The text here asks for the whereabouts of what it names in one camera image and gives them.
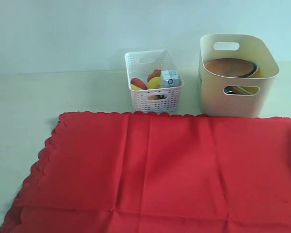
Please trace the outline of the orange cheese wedge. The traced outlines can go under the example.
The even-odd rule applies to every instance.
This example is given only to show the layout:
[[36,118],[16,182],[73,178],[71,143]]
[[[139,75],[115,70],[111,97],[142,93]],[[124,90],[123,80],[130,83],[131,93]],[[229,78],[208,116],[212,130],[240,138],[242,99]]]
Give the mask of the orange cheese wedge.
[[131,84],[131,85],[130,85],[130,88],[131,88],[132,90],[134,90],[134,91],[140,91],[140,90],[143,90],[142,88],[140,88],[140,87],[138,87],[138,86],[136,86],[136,85],[134,85],[134,84]]

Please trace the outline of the yellow round fruit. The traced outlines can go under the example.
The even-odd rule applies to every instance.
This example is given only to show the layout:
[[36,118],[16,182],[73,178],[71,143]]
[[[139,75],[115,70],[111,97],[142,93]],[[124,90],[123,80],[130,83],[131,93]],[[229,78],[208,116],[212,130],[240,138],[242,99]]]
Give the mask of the yellow round fruit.
[[156,76],[150,79],[147,83],[147,88],[148,89],[159,89],[161,88],[161,77]]

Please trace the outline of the red sausage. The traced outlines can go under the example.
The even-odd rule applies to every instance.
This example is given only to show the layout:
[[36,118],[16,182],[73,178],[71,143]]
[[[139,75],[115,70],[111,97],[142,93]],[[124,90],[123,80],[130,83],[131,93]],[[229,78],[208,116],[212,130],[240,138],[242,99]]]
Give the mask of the red sausage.
[[130,81],[130,84],[134,84],[134,85],[142,88],[143,90],[147,89],[146,84],[139,78],[132,78],[131,81]]

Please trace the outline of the orange fried nugget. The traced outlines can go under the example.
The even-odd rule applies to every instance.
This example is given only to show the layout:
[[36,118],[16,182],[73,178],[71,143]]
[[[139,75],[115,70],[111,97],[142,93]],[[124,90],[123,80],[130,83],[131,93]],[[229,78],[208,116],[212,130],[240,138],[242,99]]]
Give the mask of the orange fried nugget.
[[161,70],[160,69],[155,69],[152,73],[148,75],[147,81],[149,82],[151,79],[155,77],[160,77],[161,76]]

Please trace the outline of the white blue milk carton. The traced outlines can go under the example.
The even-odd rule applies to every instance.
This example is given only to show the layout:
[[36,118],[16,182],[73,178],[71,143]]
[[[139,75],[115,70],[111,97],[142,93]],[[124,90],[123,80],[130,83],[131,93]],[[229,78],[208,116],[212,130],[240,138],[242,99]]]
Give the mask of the white blue milk carton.
[[180,85],[180,75],[177,70],[161,71],[161,88],[178,87]]

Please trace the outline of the red scalloped table cloth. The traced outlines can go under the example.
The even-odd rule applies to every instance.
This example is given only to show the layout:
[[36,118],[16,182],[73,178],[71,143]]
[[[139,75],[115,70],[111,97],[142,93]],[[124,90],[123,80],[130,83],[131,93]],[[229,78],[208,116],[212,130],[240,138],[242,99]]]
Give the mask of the red scalloped table cloth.
[[0,233],[291,233],[291,119],[63,113]]

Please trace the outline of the brown oval plate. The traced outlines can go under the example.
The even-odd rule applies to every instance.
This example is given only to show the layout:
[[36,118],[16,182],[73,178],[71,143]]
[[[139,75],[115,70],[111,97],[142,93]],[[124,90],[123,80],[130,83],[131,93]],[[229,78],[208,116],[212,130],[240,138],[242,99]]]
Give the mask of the brown oval plate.
[[207,61],[205,68],[216,75],[224,77],[247,77],[253,70],[251,61],[236,58],[221,58]]

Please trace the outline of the pale green bowl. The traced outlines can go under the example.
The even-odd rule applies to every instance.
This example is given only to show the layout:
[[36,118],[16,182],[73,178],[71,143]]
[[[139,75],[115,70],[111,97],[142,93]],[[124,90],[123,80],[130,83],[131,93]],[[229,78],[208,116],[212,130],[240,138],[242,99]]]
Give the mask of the pale green bowl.
[[259,70],[259,65],[252,62],[252,65],[253,65],[253,70],[247,75],[247,77],[254,77],[255,74],[258,72]]

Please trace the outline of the white woven plastic basket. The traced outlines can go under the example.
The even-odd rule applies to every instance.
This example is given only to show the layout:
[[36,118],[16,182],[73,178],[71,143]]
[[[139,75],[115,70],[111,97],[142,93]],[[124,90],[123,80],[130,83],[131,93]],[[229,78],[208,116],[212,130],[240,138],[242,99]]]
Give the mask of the white woven plastic basket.
[[147,86],[147,78],[155,69],[177,70],[167,50],[128,52],[125,54],[128,86],[134,111],[173,112],[177,110],[183,79],[178,87],[134,91],[130,88],[132,78],[141,79]]

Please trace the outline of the cream plastic bin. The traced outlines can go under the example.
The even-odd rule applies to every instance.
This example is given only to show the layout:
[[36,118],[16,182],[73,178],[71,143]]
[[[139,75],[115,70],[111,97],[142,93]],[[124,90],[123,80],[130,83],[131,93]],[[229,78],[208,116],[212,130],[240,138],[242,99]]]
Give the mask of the cream plastic bin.
[[[217,75],[205,63],[222,58],[237,58],[255,63],[257,72],[246,78]],[[265,43],[258,37],[245,34],[208,34],[200,39],[198,93],[200,108],[209,116],[256,118],[269,96],[279,67]],[[231,95],[227,86],[240,86],[257,93]]]

